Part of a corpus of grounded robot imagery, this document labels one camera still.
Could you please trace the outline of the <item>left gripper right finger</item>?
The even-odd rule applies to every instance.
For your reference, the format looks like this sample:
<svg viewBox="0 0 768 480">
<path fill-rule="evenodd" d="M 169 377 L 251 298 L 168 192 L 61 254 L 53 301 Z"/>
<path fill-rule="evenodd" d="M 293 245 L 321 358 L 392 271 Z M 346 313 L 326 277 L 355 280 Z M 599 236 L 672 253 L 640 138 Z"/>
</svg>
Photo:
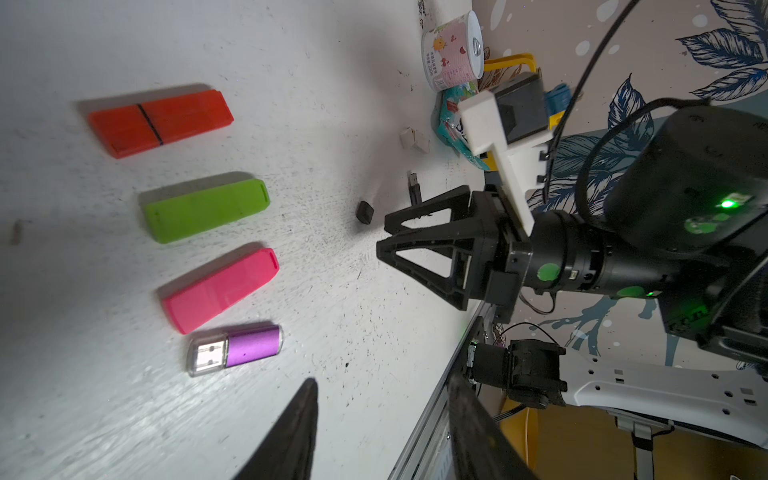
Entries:
<svg viewBox="0 0 768 480">
<path fill-rule="evenodd" d="M 452 457 L 458 479 L 536 479 L 487 413 L 468 382 L 447 383 Z"/>
</svg>

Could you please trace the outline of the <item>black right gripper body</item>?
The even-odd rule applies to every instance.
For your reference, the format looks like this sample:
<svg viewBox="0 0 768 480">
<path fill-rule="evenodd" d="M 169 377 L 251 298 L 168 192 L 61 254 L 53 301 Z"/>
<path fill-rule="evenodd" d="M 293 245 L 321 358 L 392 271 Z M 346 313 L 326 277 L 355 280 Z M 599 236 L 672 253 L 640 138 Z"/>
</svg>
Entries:
<svg viewBox="0 0 768 480">
<path fill-rule="evenodd" d="M 466 293 L 495 307 L 495 323 L 508 324 L 531 262 L 530 238 L 512 203 L 499 190 L 473 192 L 469 210 L 472 253 Z"/>
</svg>

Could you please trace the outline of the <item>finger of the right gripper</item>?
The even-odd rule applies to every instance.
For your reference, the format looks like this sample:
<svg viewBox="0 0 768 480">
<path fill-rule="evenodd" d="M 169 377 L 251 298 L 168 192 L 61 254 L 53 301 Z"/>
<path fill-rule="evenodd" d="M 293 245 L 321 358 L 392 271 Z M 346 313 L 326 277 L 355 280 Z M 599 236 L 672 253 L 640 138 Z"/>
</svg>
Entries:
<svg viewBox="0 0 768 480">
<path fill-rule="evenodd" d="M 472 235 L 468 225 L 450 224 L 413 229 L 395 234 L 376 243 L 377 258 L 404 273 L 454 308 L 467 310 L 470 293 L 466 277 L 471 276 L 472 258 L 478 255 L 480 240 Z M 451 260 L 447 276 L 439 275 L 400 255 L 410 250 L 447 250 Z"/>
<path fill-rule="evenodd" d="M 395 236 L 467 236 L 474 233 L 474 219 L 470 215 L 471 191 L 467 185 L 456 187 L 446 193 L 428 199 L 385 216 L 384 230 Z M 405 222 L 438 213 L 450 211 L 450 221 L 428 227 L 410 228 Z"/>
</svg>

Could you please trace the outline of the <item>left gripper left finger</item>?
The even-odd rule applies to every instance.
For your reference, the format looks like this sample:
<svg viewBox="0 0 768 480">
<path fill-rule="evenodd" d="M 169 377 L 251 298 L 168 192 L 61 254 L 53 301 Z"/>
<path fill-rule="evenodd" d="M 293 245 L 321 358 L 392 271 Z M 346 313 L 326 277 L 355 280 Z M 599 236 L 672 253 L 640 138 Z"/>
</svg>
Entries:
<svg viewBox="0 0 768 480">
<path fill-rule="evenodd" d="M 318 384 L 307 378 L 234 479 L 309 479 L 318 423 Z"/>
</svg>

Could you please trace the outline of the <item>black usb drive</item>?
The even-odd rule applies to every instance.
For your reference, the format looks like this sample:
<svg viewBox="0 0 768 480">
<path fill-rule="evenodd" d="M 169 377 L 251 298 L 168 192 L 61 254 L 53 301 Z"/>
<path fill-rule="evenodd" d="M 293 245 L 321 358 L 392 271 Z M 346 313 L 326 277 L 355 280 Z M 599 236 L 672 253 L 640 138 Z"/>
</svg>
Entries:
<svg viewBox="0 0 768 480">
<path fill-rule="evenodd" d="M 409 171 L 407 180 L 410 204 L 412 206 L 416 206 L 422 202 L 421 188 L 417 174 L 415 172 Z"/>
</svg>

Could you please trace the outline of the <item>clear usb cap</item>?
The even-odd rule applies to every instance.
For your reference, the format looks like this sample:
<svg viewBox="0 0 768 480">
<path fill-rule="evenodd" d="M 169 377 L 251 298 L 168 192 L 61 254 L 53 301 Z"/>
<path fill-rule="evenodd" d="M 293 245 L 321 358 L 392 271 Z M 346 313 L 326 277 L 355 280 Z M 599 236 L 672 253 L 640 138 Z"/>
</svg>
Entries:
<svg viewBox="0 0 768 480">
<path fill-rule="evenodd" d="M 399 140 L 403 149 L 416 149 L 423 154 L 431 150 L 430 139 L 422 132 L 406 127 L 399 132 Z"/>
</svg>

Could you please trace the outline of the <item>black usb cap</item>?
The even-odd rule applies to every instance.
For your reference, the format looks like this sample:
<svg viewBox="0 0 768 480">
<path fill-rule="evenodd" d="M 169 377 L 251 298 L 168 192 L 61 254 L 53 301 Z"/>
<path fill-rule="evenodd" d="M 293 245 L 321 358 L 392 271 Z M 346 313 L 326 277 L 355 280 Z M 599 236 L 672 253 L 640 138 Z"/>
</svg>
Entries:
<svg viewBox="0 0 768 480">
<path fill-rule="evenodd" d="M 360 201 L 355 211 L 356 219 L 363 225 L 370 225 L 374 216 L 374 208 L 367 201 Z"/>
</svg>

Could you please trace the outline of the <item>purple usb drive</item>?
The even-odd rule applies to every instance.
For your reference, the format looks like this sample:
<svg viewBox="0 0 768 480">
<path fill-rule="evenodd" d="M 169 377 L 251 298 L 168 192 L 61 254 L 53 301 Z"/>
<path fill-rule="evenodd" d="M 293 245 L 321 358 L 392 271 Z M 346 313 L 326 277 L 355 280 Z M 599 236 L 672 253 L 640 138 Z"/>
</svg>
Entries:
<svg viewBox="0 0 768 480">
<path fill-rule="evenodd" d="M 191 377 L 214 373 L 278 355 L 283 346 L 280 326 L 235 329 L 195 338 L 187 353 Z"/>
</svg>

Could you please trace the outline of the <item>pink usb drive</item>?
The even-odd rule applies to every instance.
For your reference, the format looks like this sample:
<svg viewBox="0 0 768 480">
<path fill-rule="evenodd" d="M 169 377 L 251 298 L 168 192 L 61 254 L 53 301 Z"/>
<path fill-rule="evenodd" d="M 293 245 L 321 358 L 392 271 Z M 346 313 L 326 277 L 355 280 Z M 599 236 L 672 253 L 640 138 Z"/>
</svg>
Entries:
<svg viewBox="0 0 768 480">
<path fill-rule="evenodd" d="M 187 335 L 267 285 L 279 271 L 274 250 L 259 249 L 172 293 L 161 304 L 170 322 Z"/>
</svg>

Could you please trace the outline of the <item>green usb drive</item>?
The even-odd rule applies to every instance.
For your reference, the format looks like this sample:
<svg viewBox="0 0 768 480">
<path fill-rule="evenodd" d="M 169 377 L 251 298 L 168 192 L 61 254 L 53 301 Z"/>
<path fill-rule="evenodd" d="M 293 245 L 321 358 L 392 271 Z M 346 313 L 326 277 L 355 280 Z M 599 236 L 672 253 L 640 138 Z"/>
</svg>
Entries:
<svg viewBox="0 0 768 480">
<path fill-rule="evenodd" d="M 258 214 L 270 204 L 266 184 L 248 179 L 150 202 L 142 212 L 153 238 L 169 244 Z"/>
</svg>

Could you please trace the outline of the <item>red usb drive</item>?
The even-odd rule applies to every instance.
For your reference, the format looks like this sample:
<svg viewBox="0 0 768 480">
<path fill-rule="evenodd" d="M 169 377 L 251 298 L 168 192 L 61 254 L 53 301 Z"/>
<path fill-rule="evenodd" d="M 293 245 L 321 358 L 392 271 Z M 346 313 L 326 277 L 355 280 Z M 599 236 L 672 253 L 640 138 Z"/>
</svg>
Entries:
<svg viewBox="0 0 768 480">
<path fill-rule="evenodd" d="M 223 94 L 206 90 L 88 115 L 107 152 L 122 159 L 231 125 Z"/>
</svg>

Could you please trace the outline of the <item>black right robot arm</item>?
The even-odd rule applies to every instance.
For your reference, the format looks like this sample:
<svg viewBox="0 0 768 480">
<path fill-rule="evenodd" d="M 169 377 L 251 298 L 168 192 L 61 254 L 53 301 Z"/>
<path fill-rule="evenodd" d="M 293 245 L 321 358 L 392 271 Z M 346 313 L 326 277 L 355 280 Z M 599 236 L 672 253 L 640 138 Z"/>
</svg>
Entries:
<svg viewBox="0 0 768 480">
<path fill-rule="evenodd" d="M 767 371 L 767 121 L 705 101 L 671 100 L 672 115 L 590 209 L 592 157 L 575 213 L 537 214 L 530 231 L 495 186 L 455 188 L 389 214 L 380 261 L 457 309 L 472 299 L 508 323 L 520 291 L 655 300 L 665 331 Z M 767 380 L 742 372 L 606 367 L 554 342 L 515 340 L 468 352 L 472 382 L 525 407 L 594 406 L 647 421 L 767 445 Z"/>
</svg>

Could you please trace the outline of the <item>green candy packet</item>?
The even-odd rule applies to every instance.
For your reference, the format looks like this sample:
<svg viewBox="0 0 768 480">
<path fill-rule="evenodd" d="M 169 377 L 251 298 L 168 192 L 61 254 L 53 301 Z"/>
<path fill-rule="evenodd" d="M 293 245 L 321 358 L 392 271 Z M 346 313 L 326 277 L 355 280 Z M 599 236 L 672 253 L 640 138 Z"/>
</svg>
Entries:
<svg viewBox="0 0 768 480">
<path fill-rule="evenodd" d="M 448 88 L 438 94 L 437 123 L 433 127 L 438 138 L 469 163 L 483 171 L 489 171 L 487 155 L 473 155 L 469 149 L 458 105 L 478 93 L 477 81 L 470 81 Z"/>
</svg>

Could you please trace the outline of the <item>yellow toy pot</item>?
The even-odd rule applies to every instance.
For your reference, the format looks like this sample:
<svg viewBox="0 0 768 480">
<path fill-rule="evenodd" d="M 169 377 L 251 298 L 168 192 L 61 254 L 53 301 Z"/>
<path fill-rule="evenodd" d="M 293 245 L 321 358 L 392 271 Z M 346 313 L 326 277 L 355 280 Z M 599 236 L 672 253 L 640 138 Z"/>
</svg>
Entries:
<svg viewBox="0 0 768 480">
<path fill-rule="evenodd" d="M 498 87 L 522 73 L 535 73 L 543 78 L 542 70 L 538 67 L 535 57 L 530 53 L 509 55 L 497 59 L 486 58 L 483 75 L 478 81 L 478 89 L 482 91 Z M 544 92 L 550 130 L 554 131 L 560 124 L 572 98 L 572 89 L 563 82 Z"/>
</svg>

